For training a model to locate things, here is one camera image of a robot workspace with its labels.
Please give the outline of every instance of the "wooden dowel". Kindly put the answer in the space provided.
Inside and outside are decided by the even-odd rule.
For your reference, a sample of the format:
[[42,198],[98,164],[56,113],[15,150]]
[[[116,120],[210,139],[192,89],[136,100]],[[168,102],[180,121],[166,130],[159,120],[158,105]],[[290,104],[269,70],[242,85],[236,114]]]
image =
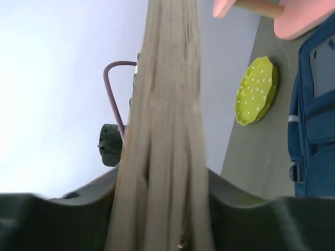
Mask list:
[[266,0],[236,0],[234,6],[247,9],[273,19],[280,17],[284,11],[284,6],[270,3]]

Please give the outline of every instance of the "wall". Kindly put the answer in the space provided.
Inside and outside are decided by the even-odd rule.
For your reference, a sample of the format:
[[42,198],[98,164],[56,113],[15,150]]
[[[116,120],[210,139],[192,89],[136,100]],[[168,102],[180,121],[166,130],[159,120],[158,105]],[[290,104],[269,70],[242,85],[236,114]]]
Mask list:
[[[214,19],[212,4],[199,9],[208,165],[219,172],[258,17],[234,9]],[[109,170],[96,146],[102,124],[115,122],[102,71],[136,60],[146,10],[133,0],[0,3],[0,192],[58,197]],[[133,73],[110,73],[123,120]]]

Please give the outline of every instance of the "blue backpack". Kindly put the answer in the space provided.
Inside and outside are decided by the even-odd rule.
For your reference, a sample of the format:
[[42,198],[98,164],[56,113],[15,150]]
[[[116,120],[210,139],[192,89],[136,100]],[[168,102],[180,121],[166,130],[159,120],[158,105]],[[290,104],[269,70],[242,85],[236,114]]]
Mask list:
[[288,151],[297,197],[335,196],[335,14],[299,50]]

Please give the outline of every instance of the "pink object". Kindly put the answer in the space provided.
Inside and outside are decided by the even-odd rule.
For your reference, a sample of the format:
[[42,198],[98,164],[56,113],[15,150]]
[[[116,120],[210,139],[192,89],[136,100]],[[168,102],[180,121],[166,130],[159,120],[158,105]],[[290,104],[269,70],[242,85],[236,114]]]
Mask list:
[[276,36],[287,40],[310,31],[335,12],[335,0],[281,0],[280,5],[266,0],[214,0],[214,17],[224,17],[233,5],[274,18]]
[[281,0],[283,14],[274,21],[278,38],[292,40],[325,21],[335,11],[335,0]]

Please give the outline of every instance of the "pink cable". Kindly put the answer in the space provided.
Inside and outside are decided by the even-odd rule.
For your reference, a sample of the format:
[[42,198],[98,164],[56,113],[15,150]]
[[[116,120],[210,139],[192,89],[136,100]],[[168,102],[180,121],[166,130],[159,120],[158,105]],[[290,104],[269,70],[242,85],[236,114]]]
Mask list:
[[109,77],[108,77],[109,71],[113,67],[120,66],[120,65],[136,66],[137,63],[133,62],[133,61],[117,61],[117,62],[114,62],[114,63],[111,63],[111,64],[107,65],[106,68],[104,69],[104,82],[105,82],[107,95],[108,95],[108,98],[109,98],[110,105],[113,109],[114,117],[116,119],[117,127],[119,129],[122,141],[123,141],[123,143],[125,143],[125,140],[124,140],[125,125],[122,121],[119,109],[117,108],[117,104],[116,104],[116,101],[115,101],[115,98],[114,98],[114,95],[113,95],[113,91],[111,90],[110,81],[109,81]]

